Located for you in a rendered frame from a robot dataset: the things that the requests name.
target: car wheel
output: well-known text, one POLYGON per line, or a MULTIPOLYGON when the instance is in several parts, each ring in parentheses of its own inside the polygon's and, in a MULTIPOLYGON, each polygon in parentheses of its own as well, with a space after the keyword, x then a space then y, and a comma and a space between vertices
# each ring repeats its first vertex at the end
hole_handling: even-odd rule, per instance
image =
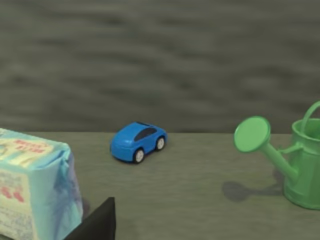
POLYGON ((140 164, 145 159, 145 151, 141 148, 135 151, 133 155, 133 162, 135 164, 140 164))
POLYGON ((159 137, 156 141, 155 150, 160 151, 166 146, 166 140, 163 136, 159 137))

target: watering can handle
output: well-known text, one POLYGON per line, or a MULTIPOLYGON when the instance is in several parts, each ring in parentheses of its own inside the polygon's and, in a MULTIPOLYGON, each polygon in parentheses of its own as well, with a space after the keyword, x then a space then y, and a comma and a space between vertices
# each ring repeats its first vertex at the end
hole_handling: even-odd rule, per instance
POLYGON ((320 107, 320 101, 315 102, 305 113, 303 119, 302 119, 302 124, 301 124, 301 133, 302 134, 306 134, 306 125, 308 123, 309 118, 311 117, 311 115, 315 112, 315 110, 317 110, 317 108, 320 107))

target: package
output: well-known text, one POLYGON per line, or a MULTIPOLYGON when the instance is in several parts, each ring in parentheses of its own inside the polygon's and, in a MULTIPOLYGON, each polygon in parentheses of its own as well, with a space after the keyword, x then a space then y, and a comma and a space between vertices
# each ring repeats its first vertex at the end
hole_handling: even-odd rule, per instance
POLYGON ((70 147, 0 128, 0 234, 63 240, 82 216, 70 147))

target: dark gray background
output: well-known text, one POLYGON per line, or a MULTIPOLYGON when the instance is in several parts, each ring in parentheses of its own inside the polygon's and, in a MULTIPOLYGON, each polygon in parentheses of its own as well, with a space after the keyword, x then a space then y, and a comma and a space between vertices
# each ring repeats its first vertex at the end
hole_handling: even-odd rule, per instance
POLYGON ((106 131, 131 121, 288 133, 320 93, 314 0, 0 0, 0 126, 106 131))

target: watering can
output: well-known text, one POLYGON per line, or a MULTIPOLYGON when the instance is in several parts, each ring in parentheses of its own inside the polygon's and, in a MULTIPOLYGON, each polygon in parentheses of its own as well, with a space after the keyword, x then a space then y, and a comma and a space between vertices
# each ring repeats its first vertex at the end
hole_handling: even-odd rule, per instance
POLYGON ((292 124, 291 146, 286 149, 270 144, 271 126, 261 116, 242 121, 233 136, 238 151, 262 152, 284 175, 283 194, 290 202, 314 210, 320 210, 320 118, 311 116, 319 107, 320 101, 292 124))

